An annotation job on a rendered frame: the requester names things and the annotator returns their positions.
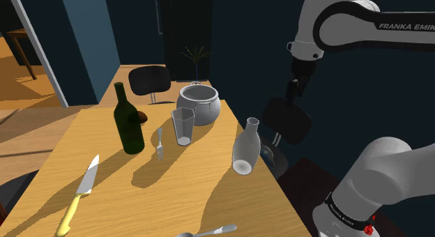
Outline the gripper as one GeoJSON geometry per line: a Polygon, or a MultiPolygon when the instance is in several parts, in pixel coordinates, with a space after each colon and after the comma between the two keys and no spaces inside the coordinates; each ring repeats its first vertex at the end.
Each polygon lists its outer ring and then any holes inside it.
{"type": "Polygon", "coordinates": [[[296,57],[292,58],[291,72],[293,73],[293,80],[289,81],[287,85],[286,99],[287,104],[292,105],[296,96],[303,96],[305,87],[309,83],[310,76],[316,70],[316,61],[300,60],[296,57]]]}

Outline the black chair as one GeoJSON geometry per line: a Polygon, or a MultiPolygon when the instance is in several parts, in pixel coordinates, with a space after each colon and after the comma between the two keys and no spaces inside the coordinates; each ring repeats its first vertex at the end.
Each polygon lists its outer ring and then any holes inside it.
{"type": "Polygon", "coordinates": [[[281,177],[289,164],[283,152],[278,149],[282,141],[297,145],[304,140],[312,127],[310,116],[296,104],[284,98],[271,98],[262,115],[263,124],[275,132],[269,142],[261,138],[261,158],[275,179],[281,177]]]}
{"type": "Polygon", "coordinates": [[[156,93],[170,90],[171,77],[169,71],[163,66],[142,66],[131,70],[128,74],[130,88],[135,95],[150,95],[151,104],[167,104],[173,101],[156,100],[156,93]]]}

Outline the grey glass vase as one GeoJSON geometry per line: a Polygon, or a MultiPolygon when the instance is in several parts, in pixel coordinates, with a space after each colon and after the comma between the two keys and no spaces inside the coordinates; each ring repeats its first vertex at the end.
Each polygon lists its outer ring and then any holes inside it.
{"type": "Polygon", "coordinates": [[[239,134],[234,143],[232,167],[237,174],[250,174],[257,163],[261,150],[258,126],[257,118],[248,118],[244,131],[239,134]]]}

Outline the grey round pot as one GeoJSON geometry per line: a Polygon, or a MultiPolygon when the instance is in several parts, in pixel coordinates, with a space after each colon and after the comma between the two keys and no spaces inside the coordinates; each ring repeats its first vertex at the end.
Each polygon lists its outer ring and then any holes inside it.
{"type": "Polygon", "coordinates": [[[220,115],[219,93],[212,86],[201,82],[190,82],[179,91],[176,107],[190,108],[194,111],[194,125],[208,125],[220,115]]]}

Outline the thin potted plant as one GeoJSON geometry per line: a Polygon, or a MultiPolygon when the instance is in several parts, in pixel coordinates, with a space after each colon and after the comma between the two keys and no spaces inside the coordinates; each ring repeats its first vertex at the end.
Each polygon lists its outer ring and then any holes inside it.
{"type": "Polygon", "coordinates": [[[192,49],[189,49],[188,47],[185,47],[185,52],[179,52],[179,54],[182,54],[183,56],[188,57],[195,66],[195,81],[199,81],[199,62],[203,58],[209,58],[212,55],[212,52],[206,52],[205,46],[201,46],[200,48],[194,46],[192,49]]]}

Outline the clear drinking glass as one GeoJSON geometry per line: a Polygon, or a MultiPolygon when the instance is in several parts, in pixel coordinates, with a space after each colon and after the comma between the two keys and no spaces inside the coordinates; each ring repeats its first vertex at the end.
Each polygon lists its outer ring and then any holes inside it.
{"type": "Polygon", "coordinates": [[[192,142],[195,114],[190,108],[179,107],[171,112],[176,141],[179,146],[187,146],[192,142]]]}

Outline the silver fork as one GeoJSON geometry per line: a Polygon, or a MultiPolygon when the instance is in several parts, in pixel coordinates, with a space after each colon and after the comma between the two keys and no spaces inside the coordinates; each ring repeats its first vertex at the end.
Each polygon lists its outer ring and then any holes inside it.
{"type": "Polygon", "coordinates": [[[157,129],[158,132],[158,146],[156,147],[156,152],[158,155],[158,160],[163,159],[163,145],[162,145],[162,128],[157,129]]]}

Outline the silver spoon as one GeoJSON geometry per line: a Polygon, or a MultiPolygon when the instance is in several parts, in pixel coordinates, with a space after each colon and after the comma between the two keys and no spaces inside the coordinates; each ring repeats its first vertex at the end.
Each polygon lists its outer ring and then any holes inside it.
{"type": "Polygon", "coordinates": [[[206,231],[206,232],[199,233],[199,234],[191,234],[189,232],[184,232],[184,233],[177,235],[176,237],[201,237],[201,236],[207,236],[207,235],[225,234],[225,233],[232,232],[235,230],[237,230],[236,224],[228,224],[228,225],[222,226],[218,229],[213,229],[213,230],[206,231]]]}

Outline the wooden table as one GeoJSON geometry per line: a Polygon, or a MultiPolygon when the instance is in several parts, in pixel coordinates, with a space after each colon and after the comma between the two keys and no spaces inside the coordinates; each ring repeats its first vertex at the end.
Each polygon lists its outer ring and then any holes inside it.
{"type": "Polygon", "coordinates": [[[231,154],[242,127],[228,104],[179,146],[173,104],[144,105],[145,148],[123,151],[111,108],[83,109],[5,222],[0,237],[54,237],[85,171],[99,155],[91,193],[80,199],[66,237],[176,237],[236,224],[217,237],[311,237],[267,166],[237,174],[231,154]],[[163,159],[158,160],[157,129],[163,159]]]}

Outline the green wine bottle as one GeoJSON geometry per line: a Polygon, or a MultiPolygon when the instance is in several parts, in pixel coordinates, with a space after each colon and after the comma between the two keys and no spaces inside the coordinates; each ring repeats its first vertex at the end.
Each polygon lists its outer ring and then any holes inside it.
{"type": "Polygon", "coordinates": [[[127,100],[125,88],[122,82],[114,84],[118,103],[114,110],[114,120],[127,154],[138,154],[144,147],[141,123],[137,109],[127,100]]]}

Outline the yellow handled knife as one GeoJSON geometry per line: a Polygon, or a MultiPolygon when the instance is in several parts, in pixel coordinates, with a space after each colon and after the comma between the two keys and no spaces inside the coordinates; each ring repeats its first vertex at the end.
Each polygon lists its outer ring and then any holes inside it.
{"type": "Polygon", "coordinates": [[[77,210],[77,206],[81,197],[90,194],[93,189],[96,173],[98,171],[98,165],[99,155],[96,155],[88,166],[73,200],[71,201],[70,205],[66,210],[66,213],[64,214],[59,223],[59,226],[55,232],[56,237],[64,237],[70,231],[69,224],[77,210]]]}

